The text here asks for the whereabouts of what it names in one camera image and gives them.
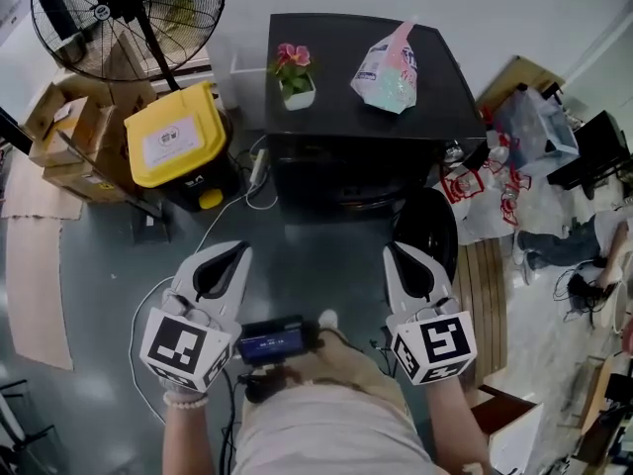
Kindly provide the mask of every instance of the pink flower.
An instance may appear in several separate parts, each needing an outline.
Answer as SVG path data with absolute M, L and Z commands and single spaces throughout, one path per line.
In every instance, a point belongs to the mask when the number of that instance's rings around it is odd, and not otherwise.
M 310 65 L 310 52 L 305 46 L 294 47 L 292 44 L 279 44 L 277 46 L 277 54 L 282 65 L 289 59 L 301 67 Z
M 305 67 L 310 65 L 310 52 L 305 46 L 297 46 L 295 54 L 291 54 L 291 57 L 298 66 Z
M 290 57 L 293 54 L 295 54 L 295 47 L 292 44 L 286 44 L 286 43 L 279 44 L 277 46 L 277 53 L 282 58 Z

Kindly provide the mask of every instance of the hand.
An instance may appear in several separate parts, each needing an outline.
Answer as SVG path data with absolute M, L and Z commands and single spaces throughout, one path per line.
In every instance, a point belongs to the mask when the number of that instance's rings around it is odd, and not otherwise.
M 604 269 L 595 280 L 595 286 L 601 288 L 602 290 L 606 290 L 606 288 L 611 284 L 609 274 L 611 274 L 610 271 L 608 269 Z

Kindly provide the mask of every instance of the shoe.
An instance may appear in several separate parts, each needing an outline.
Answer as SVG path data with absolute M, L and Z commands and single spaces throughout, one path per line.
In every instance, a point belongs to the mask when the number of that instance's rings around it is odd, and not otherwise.
M 527 258 L 523 259 L 523 279 L 528 285 L 534 283 L 534 280 L 536 279 L 536 272 L 527 263 Z
M 338 314 L 334 310 L 325 310 L 318 317 L 318 325 L 324 328 L 338 329 Z
M 512 238 L 512 260 L 514 260 L 516 265 L 521 265 L 523 260 L 525 260 L 525 251 L 518 245 L 518 231 L 514 232 Z

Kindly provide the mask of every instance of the controller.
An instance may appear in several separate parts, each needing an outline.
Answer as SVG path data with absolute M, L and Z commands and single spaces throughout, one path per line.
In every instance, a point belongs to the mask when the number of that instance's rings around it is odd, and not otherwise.
M 457 376 L 477 357 L 473 321 L 461 312 L 444 268 L 423 251 L 390 242 L 383 251 L 392 314 L 391 350 L 413 385 Z
M 252 248 L 223 242 L 185 259 L 152 308 L 140 359 L 156 376 L 205 392 L 233 356 Z

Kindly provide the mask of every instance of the white wall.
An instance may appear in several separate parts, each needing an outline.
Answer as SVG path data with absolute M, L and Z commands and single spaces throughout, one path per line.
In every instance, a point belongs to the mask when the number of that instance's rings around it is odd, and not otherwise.
M 265 64 L 271 13 L 332 12 L 438 28 L 477 96 L 514 54 L 568 75 L 629 0 L 226 0 L 218 38 L 245 67 Z
M 633 151 L 633 14 L 610 45 L 565 85 L 563 102 L 585 121 L 608 111 Z
M 57 67 L 27 16 L 0 47 L 0 107 L 20 118 L 33 95 Z

